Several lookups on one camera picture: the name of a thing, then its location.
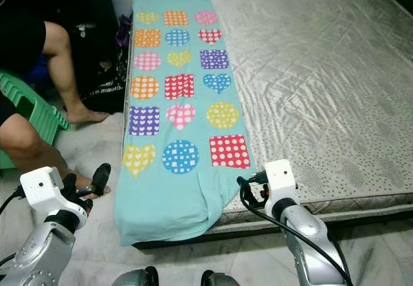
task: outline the gray quilted mattress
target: gray quilted mattress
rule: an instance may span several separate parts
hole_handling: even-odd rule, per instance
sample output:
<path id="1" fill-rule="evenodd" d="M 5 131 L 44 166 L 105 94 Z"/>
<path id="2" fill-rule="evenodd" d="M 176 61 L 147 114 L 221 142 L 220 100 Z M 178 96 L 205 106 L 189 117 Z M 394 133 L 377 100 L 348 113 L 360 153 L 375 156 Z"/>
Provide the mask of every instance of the gray quilted mattress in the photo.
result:
<path id="1" fill-rule="evenodd" d="M 289 159 L 327 221 L 413 210 L 412 16 L 393 0 L 212 2 L 257 167 Z M 236 196 L 209 233 L 264 227 Z"/>

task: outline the blue circle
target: blue circle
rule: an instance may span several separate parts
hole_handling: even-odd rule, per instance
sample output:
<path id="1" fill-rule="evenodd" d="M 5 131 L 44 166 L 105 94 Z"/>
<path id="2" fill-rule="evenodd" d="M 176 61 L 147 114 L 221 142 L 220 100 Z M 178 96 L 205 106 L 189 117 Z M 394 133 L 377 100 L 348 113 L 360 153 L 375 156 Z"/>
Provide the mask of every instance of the blue circle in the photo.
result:
<path id="1" fill-rule="evenodd" d="M 174 174 L 189 173 L 196 167 L 198 161 L 198 148 L 184 139 L 170 143 L 165 147 L 162 155 L 163 165 Z"/>
<path id="2" fill-rule="evenodd" d="M 166 42 L 172 46 L 183 46 L 189 41 L 189 33 L 181 29 L 173 29 L 166 33 Z"/>

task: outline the pattern of colorful shapes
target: pattern of colorful shapes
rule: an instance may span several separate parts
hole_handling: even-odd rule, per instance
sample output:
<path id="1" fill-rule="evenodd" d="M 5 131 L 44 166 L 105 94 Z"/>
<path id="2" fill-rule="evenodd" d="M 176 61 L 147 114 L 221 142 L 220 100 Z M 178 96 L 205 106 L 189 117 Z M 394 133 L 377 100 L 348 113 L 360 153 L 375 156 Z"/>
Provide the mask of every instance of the pattern of colorful shapes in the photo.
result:
<path id="1" fill-rule="evenodd" d="M 198 32 L 198 37 L 206 44 L 213 45 L 221 39 L 222 32 L 218 29 L 200 30 Z"/>
<path id="2" fill-rule="evenodd" d="M 155 136 L 159 133 L 159 107 L 130 107 L 129 134 Z"/>
<path id="3" fill-rule="evenodd" d="M 166 33 L 166 42 L 172 46 L 183 46 L 189 41 L 189 33 L 181 29 L 173 29 Z"/>
<path id="4" fill-rule="evenodd" d="M 162 162 L 165 168 L 175 174 L 185 174 L 192 171 L 198 161 L 198 148 L 184 139 L 179 139 L 169 144 L 162 155 Z"/>
<path id="5" fill-rule="evenodd" d="M 191 51 L 184 50 L 182 52 L 170 52 L 167 60 L 171 65 L 181 68 L 184 64 L 189 63 L 191 58 Z"/>
<path id="6" fill-rule="evenodd" d="M 231 77 L 228 74 L 207 74 L 204 76 L 204 85 L 220 94 L 231 85 Z"/>
<path id="7" fill-rule="evenodd" d="M 194 75 L 179 74 L 165 78 L 165 99 L 194 96 Z"/>
<path id="8" fill-rule="evenodd" d="M 239 114 L 235 105 L 229 102 L 215 102 L 206 112 L 209 123 L 220 129 L 228 129 L 238 122 Z"/>
<path id="9" fill-rule="evenodd" d="M 140 71 L 153 71 L 161 66 L 161 57 L 154 52 L 143 52 L 135 56 L 134 62 Z"/>
<path id="10" fill-rule="evenodd" d="M 195 20 L 201 25 L 212 26 L 217 22 L 218 17 L 215 13 L 206 10 L 196 13 Z"/>
<path id="11" fill-rule="evenodd" d="M 123 153 L 122 164 L 137 178 L 143 170 L 154 162 L 156 156 L 155 146 L 145 145 L 141 149 L 133 145 L 127 145 Z"/>
<path id="12" fill-rule="evenodd" d="M 146 100 L 154 97 L 159 92 L 159 83 L 150 76 L 138 76 L 132 82 L 130 94 L 138 100 Z"/>
<path id="13" fill-rule="evenodd" d="M 142 30 L 135 33 L 135 46 L 137 47 L 159 47 L 161 46 L 160 29 Z"/>
<path id="14" fill-rule="evenodd" d="M 201 50 L 201 67 L 204 69 L 228 68 L 228 55 L 226 50 Z"/>
<path id="15" fill-rule="evenodd" d="M 212 166 L 247 169 L 250 156 L 244 136 L 213 136 L 209 139 Z"/>
<path id="16" fill-rule="evenodd" d="M 147 13 L 147 12 L 137 13 L 136 17 L 137 17 L 137 20 L 141 21 L 142 23 L 146 25 L 150 25 L 151 23 L 154 23 L 159 18 L 157 13 Z"/>
<path id="17" fill-rule="evenodd" d="M 166 118 L 179 130 L 183 130 L 195 117 L 195 108 L 191 104 L 180 107 L 178 104 L 172 105 L 166 110 Z"/>
<path id="18" fill-rule="evenodd" d="M 185 12 L 163 12 L 163 23 L 165 26 L 187 26 L 188 18 L 186 17 Z"/>

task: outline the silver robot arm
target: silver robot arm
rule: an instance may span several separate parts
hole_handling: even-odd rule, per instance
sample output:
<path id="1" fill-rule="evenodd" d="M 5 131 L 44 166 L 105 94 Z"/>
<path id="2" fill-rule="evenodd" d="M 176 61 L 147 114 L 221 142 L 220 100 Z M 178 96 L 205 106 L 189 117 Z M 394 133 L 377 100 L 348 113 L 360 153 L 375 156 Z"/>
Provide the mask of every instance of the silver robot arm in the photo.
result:
<path id="1" fill-rule="evenodd" d="M 290 162 L 282 159 L 265 164 L 265 171 L 256 174 L 248 182 L 267 184 L 268 199 L 265 214 L 297 231 L 324 250 L 343 270 L 339 252 L 328 238 L 325 223 L 300 205 L 296 182 Z M 287 246 L 294 255 L 297 275 L 301 286 L 344 286 L 342 275 L 320 253 L 293 234 L 283 230 Z"/>
<path id="2" fill-rule="evenodd" d="M 93 192 L 102 195 L 110 165 L 101 165 L 91 186 L 76 190 L 76 176 L 63 184 L 56 168 L 43 167 L 21 176 L 21 184 L 30 206 L 47 215 L 23 246 L 16 252 L 11 269 L 1 286 L 54 286 L 72 256 L 74 232 L 83 227 L 92 208 L 92 200 L 80 196 Z"/>

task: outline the black cable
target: black cable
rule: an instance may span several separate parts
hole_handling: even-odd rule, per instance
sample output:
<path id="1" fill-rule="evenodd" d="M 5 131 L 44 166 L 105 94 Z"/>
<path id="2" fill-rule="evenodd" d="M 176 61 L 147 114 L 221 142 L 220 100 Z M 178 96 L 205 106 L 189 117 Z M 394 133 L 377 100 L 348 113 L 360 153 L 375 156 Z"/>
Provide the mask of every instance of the black cable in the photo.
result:
<path id="1" fill-rule="evenodd" d="M 343 262 L 344 266 L 344 271 L 347 273 L 348 276 L 350 276 L 350 271 L 347 266 L 346 262 L 346 257 L 344 257 L 343 251 L 341 250 L 340 244 L 337 242 L 337 240 L 333 237 L 331 233 L 327 233 L 327 238 L 330 240 L 331 243 L 333 243 L 334 247 L 337 249 L 338 256 L 341 259 L 341 262 Z"/>
<path id="2" fill-rule="evenodd" d="M 10 203 L 10 201 L 12 201 L 14 198 L 16 197 L 16 195 L 13 193 L 10 197 L 7 198 L 7 200 L 1 205 L 0 207 L 0 215 L 1 213 L 3 213 L 3 211 L 5 210 L 6 206 Z"/>
<path id="3" fill-rule="evenodd" d="M 22 197 L 25 198 L 26 194 L 25 191 L 23 190 L 23 187 L 21 185 L 17 186 L 17 188 L 14 190 L 14 192 L 6 199 L 6 201 L 1 205 L 0 207 L 0 215 L 3 213 L 5 210 L 6 206 L 16 197 Z"/>
<path id="4" fill-rule="evenodd" d="M 0 267 L 1 267 L 2 265 L 4 265 L 6 262 L 12 260 L 12 259 L 14 258 L 14 256 L 15 256 L 15 253 L 7 256 L 7 257 L 6 257 L 5 259 L 3 259 L 3 260 L 0 260 Z"/>
<path id="5" fill-rule="evenodd" d="M 323 251 L 321 248 L 319 248 L 316 244 L 311 242 L 309 239 L 304 237 L 302 234 L 298 233 L 294 229 L 284 225 L 283 223 L 280 223 L 279 221 L 275 220 L 274 218 L 271 218 L 270 216 L 267 216 L 266 214 L 261 213 L 260 211 L 253 209 L 244 199 L 244 188 L 245 185 L 241 186 L 241 190 L 239 191 L 239 197 L 241 198 L 241 202 L 244 204 L 244 206 L 253 212 L 255 215 L 277 225 L 278 227 L 286 230 L 287 232 L 291 233 L 295 237 L 299 238 L 301 241 L 312 247 L 314 250 L 316 250 L 322 257 L 324 257 L 328 262 L 331 263 L 331 265 L 340 273 L 340 275 L 343 277 L 343 279 L 346 281 L 347 286 L 353 286 L 353 283 L 351 282 L 350 275 L 347 274 L 341 267 L 340 265 L 334 261 L 325 251 Z"/>

